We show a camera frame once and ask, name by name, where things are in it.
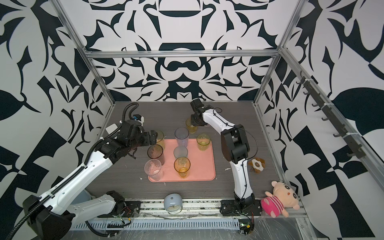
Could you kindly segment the blue tall glass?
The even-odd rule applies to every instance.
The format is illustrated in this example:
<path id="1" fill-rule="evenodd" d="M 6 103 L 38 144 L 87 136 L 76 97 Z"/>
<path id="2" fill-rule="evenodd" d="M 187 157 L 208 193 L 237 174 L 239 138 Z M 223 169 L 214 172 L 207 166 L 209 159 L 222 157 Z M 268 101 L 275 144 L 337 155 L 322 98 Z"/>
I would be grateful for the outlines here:
<path id="1" fill-rule="evenodd" d="M 178 146 L 187 147 L 189 143 L 189 130 L 187 128 L 177 128 L 175 130 L 175 138 Z"/>

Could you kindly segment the green short glass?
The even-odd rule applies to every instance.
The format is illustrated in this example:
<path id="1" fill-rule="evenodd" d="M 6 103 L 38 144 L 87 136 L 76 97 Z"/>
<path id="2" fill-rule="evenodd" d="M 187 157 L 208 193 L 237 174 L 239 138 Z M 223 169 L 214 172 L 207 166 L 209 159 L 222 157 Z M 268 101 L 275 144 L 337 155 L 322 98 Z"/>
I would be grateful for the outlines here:
<path id="1" fill-rule="evenodd" d="M 197 144 L 200 151 L 205 151 L 211 144 L 211 138 L 208 134 L 201 133 L 197 136 Z"/>

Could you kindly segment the smoky grey tall glass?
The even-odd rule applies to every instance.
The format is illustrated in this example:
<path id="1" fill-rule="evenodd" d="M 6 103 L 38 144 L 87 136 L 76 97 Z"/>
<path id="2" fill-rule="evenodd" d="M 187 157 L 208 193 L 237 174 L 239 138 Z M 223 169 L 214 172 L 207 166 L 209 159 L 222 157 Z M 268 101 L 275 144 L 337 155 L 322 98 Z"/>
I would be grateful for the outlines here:
<path id="1" fill-rule="evenodd" d="M 147 155 L 150 159 L 159 160 L 161 165 L 165 164 L 164 149 L 160 145 L 152 145 L 147 150 Z"/>

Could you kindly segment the light green tall glass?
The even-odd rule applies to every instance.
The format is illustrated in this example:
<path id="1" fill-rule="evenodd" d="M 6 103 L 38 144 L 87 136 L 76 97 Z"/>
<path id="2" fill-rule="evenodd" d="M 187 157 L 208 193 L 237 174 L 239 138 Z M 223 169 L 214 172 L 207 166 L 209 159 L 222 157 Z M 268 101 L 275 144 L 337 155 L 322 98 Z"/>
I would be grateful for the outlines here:
<path id="1" fill-rule="evenodd" d="M 165 135 L 162 131 L 156 130 L 157 133 L 157 145 L 160 145 L 163 149 L 165 149 Z"/>

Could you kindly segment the teal frosted glass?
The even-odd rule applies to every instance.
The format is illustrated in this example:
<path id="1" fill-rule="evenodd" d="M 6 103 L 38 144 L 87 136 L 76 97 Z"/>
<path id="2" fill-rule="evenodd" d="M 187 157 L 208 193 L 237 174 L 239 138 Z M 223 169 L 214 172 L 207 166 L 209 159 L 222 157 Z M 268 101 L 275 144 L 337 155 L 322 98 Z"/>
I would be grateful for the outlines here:
<path id="1" fill-rule="evenodd" d="M 188 149 L 184 146 L 177 146 L 174 149 L 174 157 L 178 158 L 187 158 L 188 157 Z"/>

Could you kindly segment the clear tall glass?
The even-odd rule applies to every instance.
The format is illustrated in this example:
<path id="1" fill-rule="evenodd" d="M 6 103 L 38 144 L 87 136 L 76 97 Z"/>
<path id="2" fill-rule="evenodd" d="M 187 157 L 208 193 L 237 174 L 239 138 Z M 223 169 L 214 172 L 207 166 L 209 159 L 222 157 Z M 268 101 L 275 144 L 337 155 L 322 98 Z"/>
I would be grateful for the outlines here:
<path id="1" fill-rule="evenodd" d="M 147 161 L 144 170 L 151 182 L 160 181 L 163 177 L 162 164 L 157 159 Z"/>

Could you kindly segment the orange tall glass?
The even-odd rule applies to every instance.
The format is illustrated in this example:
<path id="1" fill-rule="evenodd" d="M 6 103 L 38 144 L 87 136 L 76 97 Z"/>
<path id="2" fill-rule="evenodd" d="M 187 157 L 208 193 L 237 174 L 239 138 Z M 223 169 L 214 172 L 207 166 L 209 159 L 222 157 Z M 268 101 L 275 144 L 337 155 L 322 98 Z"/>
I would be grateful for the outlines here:
<path id="1" fill-rule="evenodd" d="M 191 168 L 191 162 L 186 157 L 177 158 L 174 162 L 174 169 L 181 178 L 186 178 Z"/>

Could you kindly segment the pink plastic tray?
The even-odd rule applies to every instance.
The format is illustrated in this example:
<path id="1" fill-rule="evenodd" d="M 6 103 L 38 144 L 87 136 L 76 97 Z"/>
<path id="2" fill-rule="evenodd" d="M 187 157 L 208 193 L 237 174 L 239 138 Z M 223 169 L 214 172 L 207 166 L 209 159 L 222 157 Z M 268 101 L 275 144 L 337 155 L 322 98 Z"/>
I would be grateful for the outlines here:
<path id="1" fill-rule="evenodd" d="M 196 139 L 189 139 L 187 146 L 188 159 L 191 168 L 186 178 L 181 178 L 174 169 L 174 149 L 178 146 L 176 139 L 165 140 L 164 158 L 165 164 L 162 165 L 163 177 L 160 182 L 195 182 L 212 181 L 216 177 L 213 147 L 210 144 L 205 151 L 198 149 Z"/>

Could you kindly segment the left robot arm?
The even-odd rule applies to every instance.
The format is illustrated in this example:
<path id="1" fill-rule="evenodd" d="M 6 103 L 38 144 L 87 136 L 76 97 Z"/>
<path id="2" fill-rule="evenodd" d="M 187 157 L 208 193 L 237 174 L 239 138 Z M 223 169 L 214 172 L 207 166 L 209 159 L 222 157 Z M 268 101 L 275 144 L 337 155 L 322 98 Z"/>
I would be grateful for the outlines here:
<path id="1" fill-rule="evenodd" d="M 60 240 L 72 226 L 100 215 L 117 215 L 123 208 L 124 198 L 115 191 L 80 204 L 73 204 L 73 201 L 119 159 L 135 152 L 138 147 L 155 145 L 156 142 L 156 131 L 146 132 L 142 121 L 122 120 L 112 133 L 91 147 L 84 163 L 72 173 L 39 197 L 31 195 L 24 201 L 25 216 L 7 239 L 13 239 L 26 223 L 41 240 Z"/>

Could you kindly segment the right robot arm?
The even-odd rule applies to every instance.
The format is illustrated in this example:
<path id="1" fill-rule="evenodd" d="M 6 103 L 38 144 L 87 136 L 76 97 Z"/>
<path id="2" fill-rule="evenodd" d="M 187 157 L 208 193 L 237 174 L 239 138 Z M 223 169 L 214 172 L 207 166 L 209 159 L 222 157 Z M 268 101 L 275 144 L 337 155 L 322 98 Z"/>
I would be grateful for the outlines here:
<path id="1" fill-rule="evenodd" d="M 192 125 L 209 125 L 220 134 L 222 153 L 230 163 L 234 177 L 235 206 L 239 212 L 245 211 L 255 204 L 255 196 L 248 175 L 250 145 L 244 127 L 227 121 L 218 108 L 204 105 L 199 99 L 190 104 L 194 111 Z"/>

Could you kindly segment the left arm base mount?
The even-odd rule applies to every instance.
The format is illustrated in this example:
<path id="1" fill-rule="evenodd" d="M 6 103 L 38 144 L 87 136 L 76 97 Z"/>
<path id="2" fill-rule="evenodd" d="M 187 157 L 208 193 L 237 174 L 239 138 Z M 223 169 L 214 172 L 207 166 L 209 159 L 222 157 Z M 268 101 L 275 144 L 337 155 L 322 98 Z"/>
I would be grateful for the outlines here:
<path id="1" fill-rule="evenodd" d="M 107 195 L 111 196 L 115 200 L 116 204 L 112 211 L 104 215 L 104 217 L 111 218 L 120 215 L 123 218 L 130 218 L 133 217 L 134 214 L 140 212 L 141 201 L 126 201 L 125 198 L 116 191 L 109 191 L 107 192 Z"/>

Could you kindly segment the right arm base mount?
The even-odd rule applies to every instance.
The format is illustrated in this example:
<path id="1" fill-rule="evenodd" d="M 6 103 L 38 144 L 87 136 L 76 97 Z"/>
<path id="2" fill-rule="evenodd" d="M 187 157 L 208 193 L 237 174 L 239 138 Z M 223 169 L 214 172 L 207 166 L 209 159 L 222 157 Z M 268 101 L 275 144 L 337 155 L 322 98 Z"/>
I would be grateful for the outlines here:
<path id="1" fill-rule="evenodd" d="M 238 197 L 235 197 L 234 200 L 221 200 L 220 213 L 225 217 L 235 215 L 260 216 L 261 212 L 261 201 L 256 199 L 254 194 L 242 200 Z"/>

